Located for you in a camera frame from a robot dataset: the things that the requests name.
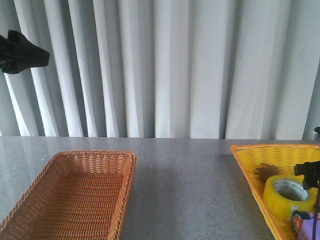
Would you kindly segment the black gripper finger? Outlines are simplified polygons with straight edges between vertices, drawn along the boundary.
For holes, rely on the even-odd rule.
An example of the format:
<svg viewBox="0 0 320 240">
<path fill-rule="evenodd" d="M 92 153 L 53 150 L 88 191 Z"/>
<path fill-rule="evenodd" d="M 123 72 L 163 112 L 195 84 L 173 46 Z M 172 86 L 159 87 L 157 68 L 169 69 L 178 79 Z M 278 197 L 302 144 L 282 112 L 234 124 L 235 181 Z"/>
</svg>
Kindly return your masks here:
<svg viewBox="0 0 320 240">
<path fill-rule="evenodd" d="M 302 185 L 305 190 L 318 188 L 320 181 L 320 162 L 305 162 L 294 166 L 294 175 L 303 176 Z"/>
</svg>

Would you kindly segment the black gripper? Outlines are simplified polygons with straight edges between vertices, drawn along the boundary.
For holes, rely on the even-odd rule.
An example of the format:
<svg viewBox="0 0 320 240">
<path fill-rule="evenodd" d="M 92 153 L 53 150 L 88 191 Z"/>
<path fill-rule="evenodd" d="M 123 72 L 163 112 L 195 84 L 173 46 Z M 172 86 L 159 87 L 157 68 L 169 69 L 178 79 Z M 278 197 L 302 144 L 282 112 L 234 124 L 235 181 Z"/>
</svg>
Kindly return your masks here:
<svg viewBox="0 0 320 240">
<path fill-rule="evenodd" d="M 49 65 L 50 53 L 31 43 L 21 32 L 9 29 L 0 37 L 0 70 L 15 75 Z"/>
</svg>

